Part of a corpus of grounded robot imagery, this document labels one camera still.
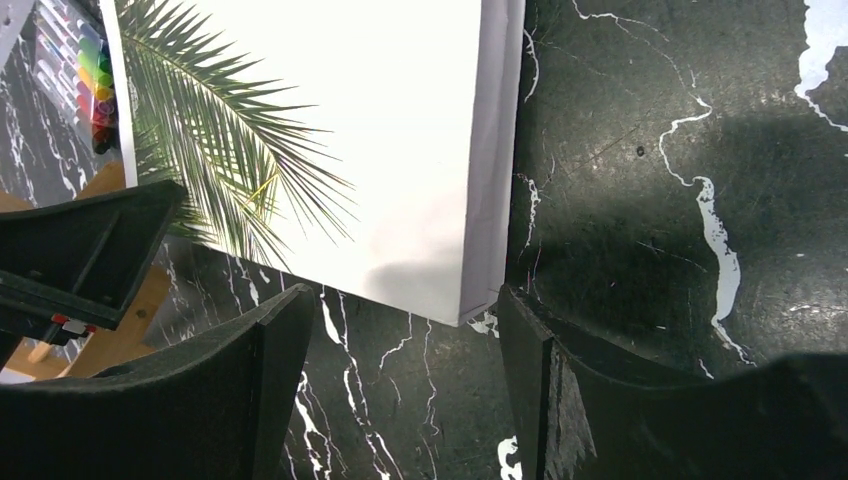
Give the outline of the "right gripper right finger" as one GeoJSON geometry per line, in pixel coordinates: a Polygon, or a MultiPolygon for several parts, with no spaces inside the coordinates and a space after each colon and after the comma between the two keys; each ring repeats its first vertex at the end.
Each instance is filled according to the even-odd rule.
{"type": "Polygon", "coordinates": [[[642,358],[504,286],[499,337],[527,479],[843,479],[847,358],[710,379],[642,358]]]}

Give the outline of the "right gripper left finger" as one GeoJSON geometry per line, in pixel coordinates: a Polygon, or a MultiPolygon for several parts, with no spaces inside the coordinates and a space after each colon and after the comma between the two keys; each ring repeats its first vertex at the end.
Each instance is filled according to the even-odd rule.
{"type": "Polygon", "coordinates": [[[1,389],[5,479],[275,479],[316,315],[294,285],[88,378],[1,389]]]}

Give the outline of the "white palm leaf book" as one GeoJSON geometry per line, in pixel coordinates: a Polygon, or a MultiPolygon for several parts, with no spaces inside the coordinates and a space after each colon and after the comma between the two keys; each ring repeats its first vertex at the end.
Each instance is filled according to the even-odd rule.
{"type": "Polygon", "coordinates": [[[208,246],[458,326],[505,275],[521,1],[103,1],[130,183],[208,246]]]}

